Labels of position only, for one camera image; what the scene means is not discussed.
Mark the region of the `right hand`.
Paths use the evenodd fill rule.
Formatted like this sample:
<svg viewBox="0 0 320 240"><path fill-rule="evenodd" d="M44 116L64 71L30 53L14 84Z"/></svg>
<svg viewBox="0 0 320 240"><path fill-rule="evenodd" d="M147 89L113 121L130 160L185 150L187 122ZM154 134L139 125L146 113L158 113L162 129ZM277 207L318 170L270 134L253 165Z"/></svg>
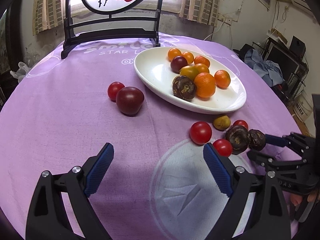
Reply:
<svg viewBox="0 0 320 240"><path fill-rule="evenodd" d="M316 199L319 199L318 197L318 191L312 191L309 195L308 195L308 202L313 202ZM297 194L291 194L290 195L290 201L294 206L298 206L301 204L301 202L303 201L303 197Z"/></svg>

